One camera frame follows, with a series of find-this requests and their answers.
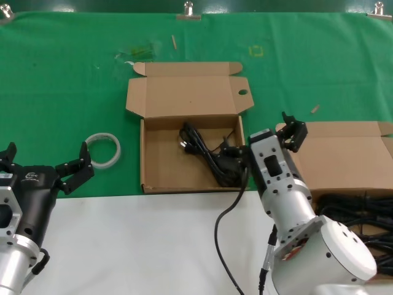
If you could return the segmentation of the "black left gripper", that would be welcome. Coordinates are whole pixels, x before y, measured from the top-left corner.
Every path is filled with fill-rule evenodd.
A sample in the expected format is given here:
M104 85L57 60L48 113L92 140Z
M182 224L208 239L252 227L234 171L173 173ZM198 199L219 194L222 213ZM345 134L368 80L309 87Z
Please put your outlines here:
M16 153L16 144L10 142L0 156L1 172L7 175L6 204L12 208L18 205L16 210L21 214L15 233L42 243L59 190L69 195L94 177L91 156L85 141L78 159L55 168L14 164Z

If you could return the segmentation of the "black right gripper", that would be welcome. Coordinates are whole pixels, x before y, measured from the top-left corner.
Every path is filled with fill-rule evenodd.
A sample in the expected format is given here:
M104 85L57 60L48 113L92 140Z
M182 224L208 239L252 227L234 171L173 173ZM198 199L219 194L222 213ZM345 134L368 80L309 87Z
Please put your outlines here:
M227 146L222 150L224 156L235 159L242 166L249 166L251 161L252 176L260 196L285 194L295 189L296 180L303 180L289 151L300 149L308 134L306 123L285 112L282 112L282 119L284 126L276 132L278 138L250 140L249 147Z

